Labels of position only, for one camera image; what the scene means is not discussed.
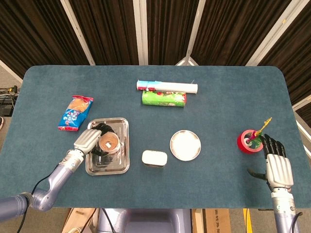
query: white tube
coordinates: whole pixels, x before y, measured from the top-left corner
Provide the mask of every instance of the white tube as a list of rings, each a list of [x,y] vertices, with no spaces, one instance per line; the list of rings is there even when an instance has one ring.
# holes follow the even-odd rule
[[[186,92],[196,94],[198,92],[198,84],[191,83],[165,83],[158,81],[137,81],[137,90],[144,91],[172,91]]]

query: red tape roll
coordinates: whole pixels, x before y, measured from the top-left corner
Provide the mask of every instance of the red tape roll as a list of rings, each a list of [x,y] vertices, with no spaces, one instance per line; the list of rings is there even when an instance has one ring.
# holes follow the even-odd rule
[[[239,137],[237,139],[238,147],[244,153],[247,153],[247,154],[257,153],[257,152],[261,151],[263,148],[262,143],[258,148],[252,149],[252,148],[248,147],[247,144],[244,142],[245,136],[249,133],[252,133],[253,131],[254,130],[245,130],[242,134],[239,135]]]

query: green can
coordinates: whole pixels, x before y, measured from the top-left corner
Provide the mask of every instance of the green can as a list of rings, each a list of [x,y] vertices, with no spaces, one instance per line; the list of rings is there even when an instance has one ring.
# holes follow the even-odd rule
[[[142,92],[142,103],[147,105],[184,107],[186,102],[186,93],[182,92]]]

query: floor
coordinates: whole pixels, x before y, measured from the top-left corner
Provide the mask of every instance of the floor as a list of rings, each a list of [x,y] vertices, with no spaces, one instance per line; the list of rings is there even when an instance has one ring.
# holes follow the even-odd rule
[[[0,67],[1,87],[9,87],[20,83]],[[5,124],[0,131],[0,148],[5,140],[11,122],[10,117],[5,118]],[[311,150],[311,143],[302,138],[305,145]],[[300,209],[303,216],[299,217],[300,233],[308,233],[311,229],[311,209]],[[38,212],[30,209],[22,229],[22,233],[60,233],[63,229],[68,208],[52,208],[48,212]],[[250,209],[252,230],[254,233],[276,233],[274,214],[272,211],[259,211]],[[0,223],[0,233],[15,233],[21,222],[21,217]],[[230,209],[230,223],[232,233],[244,233],[245,225],[242,209]]]

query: gray machine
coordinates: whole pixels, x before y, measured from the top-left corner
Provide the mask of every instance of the gray machine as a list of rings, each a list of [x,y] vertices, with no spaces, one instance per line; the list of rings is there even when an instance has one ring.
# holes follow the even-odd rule
[[[88,129],[79,136],[74,143],[74,149],[67,152],[65,158],[48,177],[49,190],[35,188],[31,193],[21,193],[13,197],[1,199],[0,222],[24,214],[28,206],[40,211],[51,209],[56,201],[58,192],[82,163],[84,156],[96,146],[101,134],[101,130]],[[296,220],[297,218],[294,198],[290,193],[291,187],[294,184],[291,164],[289,159],[286,158],[285,149],[281,143],[276,142],[267,135],[261,137],[261,140],[264,145],[267,165],[266,174],[254,173],[251,170],[248,170],[248,172],[256,178],[267,181],[272,191],[271,197],[274,205],[277,232],[289,233],[293,228],[294,219]],[[146,216],[148,214],[148,210],[111,209],[109,212],[112,212],[109,217],[113,222],[113,227],[119,233],[125,231],[125,225],[133,214],[136,216],[139,216],[139,214]],[[158,210],[157,213],[168,216],[168,219],[178,218],[176,224],[172,226],[173,232],[190,233],[190,226],[186,226],[188,223],[183,226],[181,226],[181,222],[178,223],[180,219],[190,219],[189,210]],[[112,232],[102,213],[100,213],[99,217],[98,232]],[[294,225],[294,232],[299,233],[296,224]]]

